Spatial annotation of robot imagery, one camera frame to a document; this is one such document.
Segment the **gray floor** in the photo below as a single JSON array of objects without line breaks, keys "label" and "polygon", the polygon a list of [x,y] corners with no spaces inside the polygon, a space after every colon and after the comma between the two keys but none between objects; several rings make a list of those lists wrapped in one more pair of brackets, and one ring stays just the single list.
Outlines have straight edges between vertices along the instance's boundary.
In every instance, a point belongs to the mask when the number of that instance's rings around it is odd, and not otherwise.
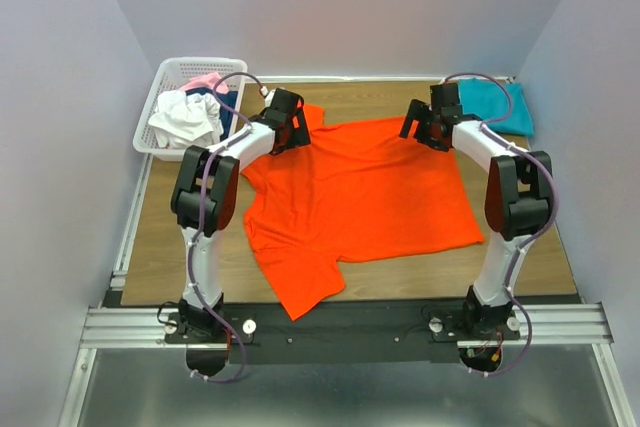
[{"label": "gray floor", "polygon": [[[508,349],[506,361],[515,352]],[[235,384],[210,385],[189,378],[183,351],[101,351],[80,425],[615,425],[590,346],[534,347],[515,370],[491,379],[422,362],[250,372]]]}]

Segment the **white cloth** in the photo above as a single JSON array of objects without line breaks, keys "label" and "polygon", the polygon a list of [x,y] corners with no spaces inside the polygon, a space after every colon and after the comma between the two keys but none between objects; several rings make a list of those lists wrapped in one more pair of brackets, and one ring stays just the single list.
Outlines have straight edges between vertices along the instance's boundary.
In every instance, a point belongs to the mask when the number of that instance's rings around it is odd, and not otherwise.
[{"label": "white cloth", "polygon": [[190,145],[208,147],[220,142],[224,132],[220,104],[213,95],[187,96],[180,90],[168,90],[158,96],[149,126],[161,149],[185,149]]}]

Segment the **white baseboard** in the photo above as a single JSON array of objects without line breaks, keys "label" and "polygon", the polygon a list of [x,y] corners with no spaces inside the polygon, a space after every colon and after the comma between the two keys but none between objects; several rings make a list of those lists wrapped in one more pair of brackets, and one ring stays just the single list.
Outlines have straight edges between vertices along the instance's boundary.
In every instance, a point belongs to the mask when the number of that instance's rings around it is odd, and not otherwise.
[{"label": "white baseboard", "polygon": [[[294,83],[294,82],[406,82],[406,81],[434,81],[441,80],[443,75],[422,76],[339,76],[339,75],[259,75],[265,83]],[[513,81],[513,77],[496,75],[497,79]]]}]

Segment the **pink cloth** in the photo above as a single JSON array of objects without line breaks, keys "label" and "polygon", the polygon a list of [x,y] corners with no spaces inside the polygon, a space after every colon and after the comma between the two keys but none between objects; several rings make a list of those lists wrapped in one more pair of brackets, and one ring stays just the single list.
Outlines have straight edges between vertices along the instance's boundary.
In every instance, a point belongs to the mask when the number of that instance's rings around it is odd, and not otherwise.
[{"label": "pink cloth", "polygon": [[[210,74],[201,75],[199,77],[191,77],[189,79],[189,83],[180,87],[180,90],[186,92],[189,89],[195,89],[196,87],[207,87],[208,89],[213,90],[213,86],[219,81],[221,78],[220,74],[217,72],[211,72]],[[229,87],[227,84],[222,82],[218,86],[219,94],[226,94],[229,92]]]}]

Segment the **orange cloth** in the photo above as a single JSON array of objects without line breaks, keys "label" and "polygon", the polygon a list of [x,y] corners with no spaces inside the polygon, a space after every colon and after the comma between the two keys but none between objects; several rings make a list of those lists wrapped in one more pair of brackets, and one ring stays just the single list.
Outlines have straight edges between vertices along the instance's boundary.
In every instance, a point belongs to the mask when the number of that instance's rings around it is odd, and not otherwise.
[{"label": "orange cloth", "polygon": [[401,117],[322,126],[306,105],[311,145],[244,170],[256,189],[245,227],[292,319],[344,289],[338,261],[424,254],[484,240],[453,152],[398,137]]}]

